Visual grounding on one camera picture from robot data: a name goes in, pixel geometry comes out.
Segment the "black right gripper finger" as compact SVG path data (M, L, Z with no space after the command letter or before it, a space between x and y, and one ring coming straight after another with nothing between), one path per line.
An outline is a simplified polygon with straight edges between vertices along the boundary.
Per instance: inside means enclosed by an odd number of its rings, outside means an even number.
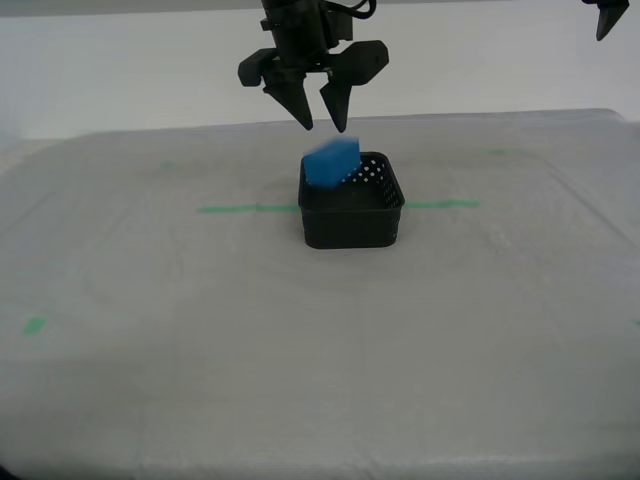
M596 40L602 41L622 18L630 6L628 0L597 0L599 10Z

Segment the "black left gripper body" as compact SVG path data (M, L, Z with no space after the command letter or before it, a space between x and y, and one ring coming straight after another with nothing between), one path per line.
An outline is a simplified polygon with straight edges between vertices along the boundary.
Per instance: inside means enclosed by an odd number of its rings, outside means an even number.
M271 33L277 50L272 70L307 73L324 63L329 50L326 14L265 17L260 25L263 31Z

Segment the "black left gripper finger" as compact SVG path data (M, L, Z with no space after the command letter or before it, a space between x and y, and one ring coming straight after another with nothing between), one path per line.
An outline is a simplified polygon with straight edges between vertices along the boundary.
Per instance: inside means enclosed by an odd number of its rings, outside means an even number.
M369 83L389 63L387 46L380 40L354 42L330 57L328 82L321 97L339 133L347 128L349 102L354 87Z
M313 128L304 89L306 72L285 64L275 48L257 50L244 59L238 66L238 77L244 87L264 85L263 92L278 102L303 128Z

